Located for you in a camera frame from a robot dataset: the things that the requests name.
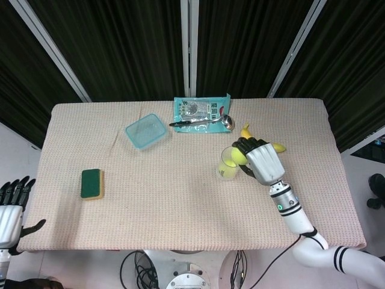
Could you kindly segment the blue transparent plastic container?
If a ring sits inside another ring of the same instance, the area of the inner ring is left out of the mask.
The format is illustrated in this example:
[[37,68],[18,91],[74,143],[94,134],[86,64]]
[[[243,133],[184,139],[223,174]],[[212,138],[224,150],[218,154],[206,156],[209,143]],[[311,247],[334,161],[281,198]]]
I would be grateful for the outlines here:
[[138,150],[151,147],[167,135],[167,129],[160,118],[151,113],[125,128],[125,133]]

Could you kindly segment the black office chair base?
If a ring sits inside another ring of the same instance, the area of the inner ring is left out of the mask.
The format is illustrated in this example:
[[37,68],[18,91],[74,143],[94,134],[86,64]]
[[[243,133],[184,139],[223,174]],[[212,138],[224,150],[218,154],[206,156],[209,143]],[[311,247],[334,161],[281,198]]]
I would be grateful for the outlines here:
[[366,205],[369,208],[379,210],[381,206],[385,207],[385,176],[376,173],[368,179],[369,188],[376,199],[370,198],[367,200]]

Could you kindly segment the grey vertical frame post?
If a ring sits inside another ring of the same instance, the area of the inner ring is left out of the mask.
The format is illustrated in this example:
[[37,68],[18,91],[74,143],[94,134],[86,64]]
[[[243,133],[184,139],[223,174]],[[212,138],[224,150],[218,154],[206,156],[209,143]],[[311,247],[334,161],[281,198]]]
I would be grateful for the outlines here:
[[197,60],[200,0],[180,0],[183,85],[186,97],[197,96]]

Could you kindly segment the person's dark trousers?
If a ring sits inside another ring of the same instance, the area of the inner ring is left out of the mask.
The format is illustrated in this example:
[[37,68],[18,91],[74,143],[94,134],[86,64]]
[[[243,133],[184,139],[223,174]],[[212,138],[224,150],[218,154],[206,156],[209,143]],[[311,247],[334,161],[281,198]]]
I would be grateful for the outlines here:
[[50,279],[27,279],[14,281],[7,279],[3,289],[64,289],[62,283]]

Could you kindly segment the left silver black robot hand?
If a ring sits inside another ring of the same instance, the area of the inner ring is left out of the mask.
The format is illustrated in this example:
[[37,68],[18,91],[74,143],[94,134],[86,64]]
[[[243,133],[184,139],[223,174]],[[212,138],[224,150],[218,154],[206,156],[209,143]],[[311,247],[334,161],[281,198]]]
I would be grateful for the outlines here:
[[34,184],[35,179],[26,176],[0,187],[0,250],[7,250],[12,255],[20,254],[17,246],[21,238],[37,232],[46,223],[46,219],[41,219],[34,226],[23,226],[23,216]]

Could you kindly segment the dark green curtain panel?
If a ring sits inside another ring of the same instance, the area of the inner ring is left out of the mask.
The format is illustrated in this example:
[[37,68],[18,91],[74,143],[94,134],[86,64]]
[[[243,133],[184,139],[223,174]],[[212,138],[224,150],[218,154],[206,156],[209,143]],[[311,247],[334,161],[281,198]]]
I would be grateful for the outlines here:
[[327,0],[275,94],[317,98],[340,152],[385,126],[385,0]]
[[313,0],[200,0],[198,97],[265,98]]
[[183,96],[180,0],[28,0],[93,102]]
[[8,0],[0,0],[0,123],[38,148],[51,111],[80,98]]

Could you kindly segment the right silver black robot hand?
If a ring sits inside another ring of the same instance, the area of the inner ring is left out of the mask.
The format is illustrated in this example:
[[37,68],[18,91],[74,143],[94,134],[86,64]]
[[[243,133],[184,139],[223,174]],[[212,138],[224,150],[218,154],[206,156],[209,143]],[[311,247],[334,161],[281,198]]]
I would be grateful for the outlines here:
[[247,164],[239,165],[241,170],[260,184],[271,186],[282,180],[285,170],[271,143],[254,137],[240,137],[232,147],[247,159]]

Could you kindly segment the yellow banana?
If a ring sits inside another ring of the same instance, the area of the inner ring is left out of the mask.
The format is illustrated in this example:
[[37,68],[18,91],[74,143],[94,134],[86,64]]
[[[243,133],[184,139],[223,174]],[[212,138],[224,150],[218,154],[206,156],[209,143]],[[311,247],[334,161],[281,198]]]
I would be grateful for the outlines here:
[[[249,130],[249,123],[245,123],[241,129],[240,135],[246,139],[253,137],[253,134]],[[277,153],[282,153],[286,151],[286,147],[279,143],[272,143],[274,150]]]

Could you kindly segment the teal snack bag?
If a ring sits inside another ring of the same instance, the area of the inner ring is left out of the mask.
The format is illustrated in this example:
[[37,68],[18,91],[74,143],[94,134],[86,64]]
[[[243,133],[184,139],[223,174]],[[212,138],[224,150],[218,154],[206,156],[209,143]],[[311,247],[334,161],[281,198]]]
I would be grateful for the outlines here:
[[[216,119],[229,114],[231,95],[202,98],[174,98],[173,122]],[[176,132],[190,134],[213,134],[231,132],[222,123],[173,127]]]

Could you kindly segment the grey slanted frame post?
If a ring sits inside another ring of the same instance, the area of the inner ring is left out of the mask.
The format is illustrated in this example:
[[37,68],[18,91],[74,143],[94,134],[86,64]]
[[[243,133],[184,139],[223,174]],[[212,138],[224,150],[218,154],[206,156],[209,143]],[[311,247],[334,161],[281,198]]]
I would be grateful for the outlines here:
[[294,60],[300,52],[305,40],[311,32],[326,3],[327,0],[313,0],[309,11],[307,12],[306,17],[304,18],[303,23],[301,24],[297,35],[295,36],[294,41],[288,50],[288,53],[286,54],[286,57],[279,69],[279,72],[277,73],[276,78],[274,79],[274,82],[266,98],[271,99],[277,94],[279,87],[287,76]]
[[54,65],[61,72],[73,91],[82,102],[92,102],[86,89],[76,76],[72,67],[65,59],[64,55],[59,50],[51,35],[48,33],[45,26],[42,24],[35,11],[30,6],[27,0],[8,0],[28,29],[32,32],[39,44],[45,50]]

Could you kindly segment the clear plastic cup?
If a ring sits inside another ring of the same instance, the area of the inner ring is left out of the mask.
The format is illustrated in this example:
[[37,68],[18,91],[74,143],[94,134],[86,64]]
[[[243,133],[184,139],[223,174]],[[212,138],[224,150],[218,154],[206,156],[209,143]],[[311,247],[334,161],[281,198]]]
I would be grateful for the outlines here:
[[[223,160],[226,160],[226,159],[232,159],[231,158],[231,150],[232,150],[232,147],[227,147],[227,148],[225,148],[223,151],[222,151],[222,153],[221,153],[221,157],[220,157],[220,160],[219,160],[219,163]],[[230,180],[232,180],[232,179],[223,179],[219,174],[218,174],[218,172],[217,172],[217,168],[216,168],[216,173],[217,173],[217,176],[220,178],[220,179],[222,179],[222,180],[224,180],[224,181],[230,181]]]

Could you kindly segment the beige checked tablecloth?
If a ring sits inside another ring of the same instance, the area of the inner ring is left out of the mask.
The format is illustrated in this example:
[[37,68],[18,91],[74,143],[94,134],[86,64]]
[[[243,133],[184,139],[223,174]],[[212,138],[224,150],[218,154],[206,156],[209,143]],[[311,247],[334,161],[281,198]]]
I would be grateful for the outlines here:
[[[173,103],[58,104],[51,112],[21,250],[236,250],[290,245],[296,238],[268,187],[239,172],[215,171],[239,132],[186,134],[169,128],[153,146],[136,149],[125,128],[150,113],[165,124]],[[236,128],[280,143],[285,181],[330,245],[366,244],[319,99],[234,99]],[[83,170],[104,171],[104,197],[81,199]]]

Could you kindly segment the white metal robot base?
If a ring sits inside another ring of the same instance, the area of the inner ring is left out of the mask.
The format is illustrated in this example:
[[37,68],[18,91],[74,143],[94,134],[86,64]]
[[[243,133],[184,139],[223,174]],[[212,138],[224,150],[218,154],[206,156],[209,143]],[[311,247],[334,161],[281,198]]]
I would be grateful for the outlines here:
[[229,251],[145,250],[159,289],[220,289],[220,270]]

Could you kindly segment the green yellow sponge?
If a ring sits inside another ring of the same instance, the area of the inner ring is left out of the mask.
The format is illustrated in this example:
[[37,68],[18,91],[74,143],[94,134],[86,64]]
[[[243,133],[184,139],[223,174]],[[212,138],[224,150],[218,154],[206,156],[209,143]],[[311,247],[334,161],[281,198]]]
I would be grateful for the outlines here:
[[83,170],[81,174],[81,199],[96,200],[104,197],[104,171]]

